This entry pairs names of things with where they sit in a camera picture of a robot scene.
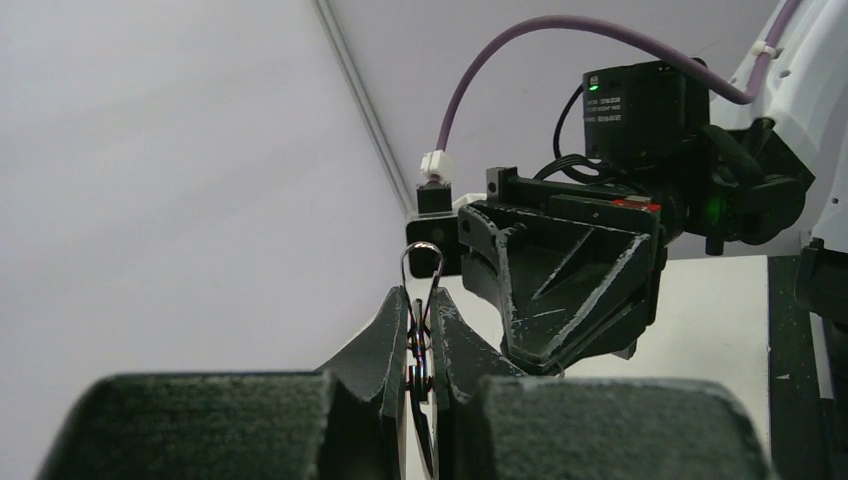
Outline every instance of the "metal clip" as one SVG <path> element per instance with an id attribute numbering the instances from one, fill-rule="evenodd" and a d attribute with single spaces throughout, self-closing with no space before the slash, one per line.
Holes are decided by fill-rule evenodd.
<path id="1" fill-rule="evenodd" d="M 426 306 L 420 298 L 412 301 L 409 290 L 406 287 L 406 268 L 404 259 L 410 252 L 416 249 L 432 250 L 439 258 L 439 264 L 433 273 L 433 281 L 427 294 Z M 422 461 L 427 467 L 430 478 L 433 478 L 435 468 L 433 465 L 433 443 L 430 439 L 430 426 L 427 415 L 421 411 L 421 404 L 429 403 L 429 393 L 433 388 L 433 377 L 430 376 L 427 362 L 427 350 L 430 348 L 430 303 L 439 288 L 439 280 L 442 278 L 442 268 L 445 258 L 439 248 L 429 242 L 415 242 L 403 251 L 400 257 L 400 272 L 403 280 L 403 293 L 406 296 L 406 304 L 409 309 L 409 331 L 407 332 L 407 347 L 415 357 L 415 365 L 410 365 L 406 388 L 409 390 L 409 402 L 412 407 L 412 418 L 415 423 L 415 431 L 418 434 L 418 446 Z"/>

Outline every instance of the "white wall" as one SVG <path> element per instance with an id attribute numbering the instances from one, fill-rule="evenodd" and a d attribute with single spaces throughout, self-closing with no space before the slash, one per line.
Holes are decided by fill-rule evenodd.
<path id="1" fill-rule="evenodd" d="M 398 282 L 308 0 L 7 0 L 0 31 L 0 477 L 98 377 L 313 368 Z"/>
<path id="2" fill-rule="evenodd" d="M 468 64 L 495 35 L 527 18 L 572 14 L 602 18 L 702 57 L 730 78 L 779 0 L 329 0 L 388 142 L 410 188 L 421 156 L 433 149 L 450 95 Z M 515 40 L 481 70 L 459 108 L 448 151 L 458 163 L 454 193 L 484 191 L 485 169 L 518 166 L 532 176 L 552 160 L 551 136 L 584 72 L 651 60 L 630 46 L 583 32 L 536 32 Z M 848 99 L 842 105 L 848 107 Z M 563 152 L 583 151 L 579 105 L 565 123 Z M 827 136 L 820 180 L 796 228 L 768 245 L 728 245 L 728 254 L 793 254 L 799 229 L 818 218 L 842 131 Z M 565 181 L 565 176 L 557 178 Z M 703 256 L 702 238 L 684 235 L 672 257 Z"/>

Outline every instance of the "white tabletop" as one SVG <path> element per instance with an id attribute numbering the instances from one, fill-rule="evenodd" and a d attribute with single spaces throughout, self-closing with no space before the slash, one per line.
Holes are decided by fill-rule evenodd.
<path id="1" fill-rule="evenodd" d="M 495 308 L 462 288 L 459 277 L 445 278 L 441 285 L 466 323 L 498 348 L 503 327 Z M 423 296 L 428 287 L 428 282 L 419 280 L 410 291 Z M 656 322 L 639 338 L 636 355 L 630 360 L 612 355 L 586 359 L 569 368 L 566 376 L 718 382 L 745 406 L 768 451 L 767 257 L 668 262 Z M 407 429 L 407 478 L 423 479 L 412 422 L 407 422 Z"/>

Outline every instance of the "red component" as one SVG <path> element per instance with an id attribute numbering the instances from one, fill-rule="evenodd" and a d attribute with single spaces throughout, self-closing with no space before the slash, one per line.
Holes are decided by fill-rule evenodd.
<path id="1" fill-rule="evenodd" d="M 613 200 L 612 204 L 617 207 L 628 207 L 628 208 L 639 208 L 642 210 L 647 210 L 651 213 L 657 213 L 662 208 L 661 205 L 656 203 L 640 203 L 640 202 L 632 202 L 629 200 L 625 200 L 623 198 L 619 198 L 618 200 Z"/>

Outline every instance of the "green led light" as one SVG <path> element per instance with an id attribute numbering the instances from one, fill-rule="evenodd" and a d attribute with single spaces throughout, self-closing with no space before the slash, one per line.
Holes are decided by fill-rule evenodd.
<path id="1" fill-rule="evenodd" d="M 712 197 L 707 201 L 704 213 L 707 215 L 707 220 L 713 225 L 721 220 L 724 214 L 724 199 L 721 197 Z"/>

